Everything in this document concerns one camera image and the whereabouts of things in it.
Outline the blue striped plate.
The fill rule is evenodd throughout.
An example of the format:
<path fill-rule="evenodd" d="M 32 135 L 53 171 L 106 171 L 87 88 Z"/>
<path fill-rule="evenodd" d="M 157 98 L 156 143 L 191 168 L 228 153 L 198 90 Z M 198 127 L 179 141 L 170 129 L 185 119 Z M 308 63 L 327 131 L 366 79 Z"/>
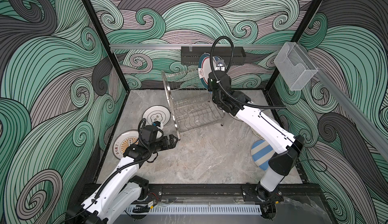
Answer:
<path fill-rule="evenodd" d="M 252 145 L 252 159 L 254 163 L 263 171 L 268 169 L 268 162 L 274 154 L 275 151 L 265 140 L 258 140 Z"/>

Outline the orange sunburst plate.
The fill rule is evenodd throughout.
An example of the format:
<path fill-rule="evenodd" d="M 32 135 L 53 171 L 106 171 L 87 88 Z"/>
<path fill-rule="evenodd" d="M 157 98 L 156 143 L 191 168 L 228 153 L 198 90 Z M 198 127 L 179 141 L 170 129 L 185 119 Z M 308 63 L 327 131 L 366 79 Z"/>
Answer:
<path fill-rule="evenodd" d="M 117 159 L 121 159 L 127 147 L 138 142 L 138 131 L 130 130 L 122 133 L 114 141 L 112 152 Z"/>

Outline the green red rimmed plate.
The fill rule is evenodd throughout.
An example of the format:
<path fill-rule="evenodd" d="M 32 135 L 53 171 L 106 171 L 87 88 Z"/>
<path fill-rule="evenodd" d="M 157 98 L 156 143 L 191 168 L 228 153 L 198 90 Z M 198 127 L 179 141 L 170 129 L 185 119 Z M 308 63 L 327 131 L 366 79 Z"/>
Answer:
<path fill-rule="evenodd" d="M 210 73 L 211 73 L 210 54 L 204 53 L 203 55 L 201 55 L 199 59 L 198 74 L 199 74 L 199 79 L 201 83 L 206 89 L 208 89 L 208 77 Z"/>

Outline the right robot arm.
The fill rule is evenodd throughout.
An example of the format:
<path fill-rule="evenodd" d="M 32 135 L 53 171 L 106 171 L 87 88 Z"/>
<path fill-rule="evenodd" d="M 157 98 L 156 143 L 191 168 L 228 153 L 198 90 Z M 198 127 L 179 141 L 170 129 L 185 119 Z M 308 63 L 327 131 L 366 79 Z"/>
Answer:
<path fill-rule="evenodd" d="M 253 104 L 251 99 L 241 91 L 230 89 L 231 78 L 221 70 L 209 73 L 208 91 L 216 106 L 246 123 L 255 130 L 268 146 L 272 154 L 267 161 L 268 167 L 257 184 L 258 197 L 263 201 L 280 196 L 278 186 L 290 173 L 299 158 L 306 140 L 303 136 L 294 136 L 283 129 L 262 110 L 268 106 Z"/>

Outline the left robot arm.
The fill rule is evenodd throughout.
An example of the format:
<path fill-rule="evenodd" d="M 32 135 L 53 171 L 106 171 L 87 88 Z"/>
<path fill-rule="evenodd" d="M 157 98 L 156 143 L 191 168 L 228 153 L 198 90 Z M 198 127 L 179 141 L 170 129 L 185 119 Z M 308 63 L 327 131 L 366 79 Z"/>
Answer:
<path fill-rule="evenodd" d="M 138 199 L 146 199 L 146 180 L 132 180 L 141 165 L 152 154 L 176 147 L 179 138 L 173 134 L 146 143 L 139 140 L 128 146 L 115 170 L 82 204 L 69 208 L 64 224 L 112 224 Z"/>

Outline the white plate black outline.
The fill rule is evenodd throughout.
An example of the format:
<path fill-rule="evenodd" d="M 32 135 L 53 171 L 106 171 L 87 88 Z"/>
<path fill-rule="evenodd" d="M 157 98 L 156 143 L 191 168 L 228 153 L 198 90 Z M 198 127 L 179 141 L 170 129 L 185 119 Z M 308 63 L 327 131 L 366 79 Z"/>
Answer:
<path fill-rule="evenodd" d="M 161 105 L 152 106 L 142 114 L 142 119 L 145 119 L 148 125 L 152 125 L 154 122 L 160 122 L 162 127 L 165 127 L 169 123 L 170 118 L 170 110 Z"/>

